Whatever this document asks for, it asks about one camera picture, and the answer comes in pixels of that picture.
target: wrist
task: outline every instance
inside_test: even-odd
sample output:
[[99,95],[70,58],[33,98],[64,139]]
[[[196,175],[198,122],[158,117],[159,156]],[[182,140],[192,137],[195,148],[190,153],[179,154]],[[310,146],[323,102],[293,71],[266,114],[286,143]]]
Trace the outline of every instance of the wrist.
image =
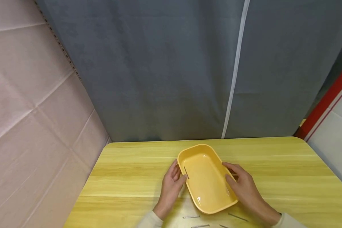
[[264,200],[256,207],[254,213],[269,226],[276,225],[281,218],[281,214]]
[[153,212],[157,215],[157,217],[164,221],[169,214],[169,209],[162,202],[158,202],[154,207]]

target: tray rim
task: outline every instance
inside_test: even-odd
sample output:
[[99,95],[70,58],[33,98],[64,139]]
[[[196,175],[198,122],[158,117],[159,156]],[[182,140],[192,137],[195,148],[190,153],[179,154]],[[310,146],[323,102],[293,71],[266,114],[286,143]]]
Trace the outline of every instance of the tray rim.
[[[221,158],[219,158],[219,156],[218,156],[217,152],[214,150],[214,148],[212,148],[212,147],[211,147],[210,145],[208,145],[208,144],[201,143],[201,144],[197,144],[197,145],[195,145],[195,146],[191,146],[191,147],[188,147],[188,148],[183,149],[182,151],[180,151],[180,153],[179,153],[178,156],[177,156],[177,163],[178,163],[179,167],[180,167],[180,159],[179,159],[179,158],[180,158],[180,154],[182,154],[184,151],[186,151],[186,150],[188,150],[188,149],[191,149],[191,148],[197,147],[197,146],[208,146],[209,148],[211,148],[212,151],[214,152],[214,154],[215,154],[215,155],[217,156],[217,158],[219,159],[220,163],[222,163]],[[229,172],[229,170],[228,170],[226,167],[224,167],[224,168],[225,168],[226,171],[229,173],[229,175],[234,179],[233,175],[231,175],[231,173]],[[180,167],[180,170],[181,170],[182,175],[185,175],[185,174],[186,174],[185,171],[184,171],[184,169],[182,169],[181,167]],[[201,211],[201,212],[204,213],[204,214],[215,214],[215,213],[218,213],[218,212],[220,212],[220,211],[223,211],[224,209],[227,209],[227,208],[233,206],[234,204],[236,204],[236,203],[238,202],[238,199],[236,199],[234,202],[232,202],[232,203],[230,203],[230,204],[228,204],[228,205],[226,205],[226,206],[224,206],[224,207],[221,207],[220,209],[216,209],[215,211],[205,211],[205,210],[201,209],[201,208],[196,204],[195,199],[194,199],[194,197],[193,197],[193,193],[192,193],[191,190],[190,190],[188,181],[186,181],[186,186],[187,186],[187,189],[189,190],[189,193],[190,193],[190,195],[191,195],[191,197],[192,197],[192,200],[193,200],[194,205],[199,209],[199,211]]]

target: hand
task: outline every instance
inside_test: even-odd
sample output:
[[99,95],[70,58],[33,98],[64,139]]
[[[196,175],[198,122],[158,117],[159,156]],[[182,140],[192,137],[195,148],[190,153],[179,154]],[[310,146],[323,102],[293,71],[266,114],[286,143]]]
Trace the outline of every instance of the hand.
[[229,175],[226,175],[225,179],[239,201],[265,223],[270,226],[276,225],[281,218],[281,214],[264,201],[257,190],[252,176],[240,165],[226,162],[223,162],[222,164],[228,168],[232,175],[238,176],[238,178],[236,177],[237,181],[233,180]]
[[175,160],[162,180],[161,196],[153,212],[164,220],[171,212],[173,205],[180,193],[180,190],[187,180],[187,175],[180,177],[181,170]]

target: gray curtain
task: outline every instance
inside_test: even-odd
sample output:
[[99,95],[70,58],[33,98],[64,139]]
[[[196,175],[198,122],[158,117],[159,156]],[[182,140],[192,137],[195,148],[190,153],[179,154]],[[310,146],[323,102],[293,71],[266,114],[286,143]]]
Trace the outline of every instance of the gray curtain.
[[[37,0],[114,142],[222,135],[243,0]],[[252,0],[226,137],[292,135],[342,47],[342,0]]]

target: wooden table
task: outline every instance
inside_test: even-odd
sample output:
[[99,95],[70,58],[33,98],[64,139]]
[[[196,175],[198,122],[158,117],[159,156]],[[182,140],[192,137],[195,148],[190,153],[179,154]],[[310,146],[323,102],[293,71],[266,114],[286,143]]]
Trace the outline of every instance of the wooden table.
[[[342,182],[303,140],[295,137],[108,144],[64,227],[135,227],[157,203],[163,175],[178,153],[200,143],[212,146],[223,161],[238,163],[250,172],[264,199],[278,211],[289,213],[308,227],[342,227]],[[182,218],[193,215],[200,218]],[[184,189],[164,227],[203,224],[262,227],[240,203],[204,215]]]

